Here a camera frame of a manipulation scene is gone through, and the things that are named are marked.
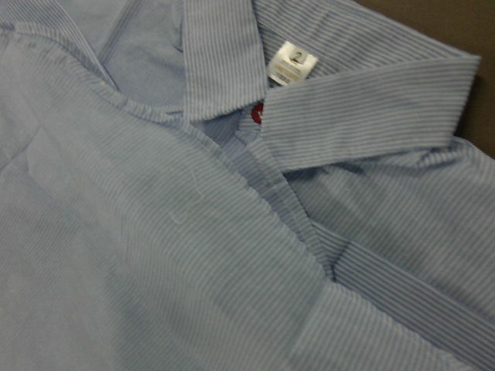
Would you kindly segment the blue white striped shirt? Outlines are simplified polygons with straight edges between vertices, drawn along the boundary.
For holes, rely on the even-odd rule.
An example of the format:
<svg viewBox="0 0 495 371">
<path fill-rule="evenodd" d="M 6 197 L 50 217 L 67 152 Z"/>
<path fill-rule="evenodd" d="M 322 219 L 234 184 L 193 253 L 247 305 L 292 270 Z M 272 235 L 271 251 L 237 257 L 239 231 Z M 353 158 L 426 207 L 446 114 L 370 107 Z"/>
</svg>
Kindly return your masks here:
<svg viewBox="0 0 495 371">
<path fill-rule="evenodd" d="M 1 368 L 492 370 L 479 63 L 354 1 L 3 1 Z"/>
</svg>

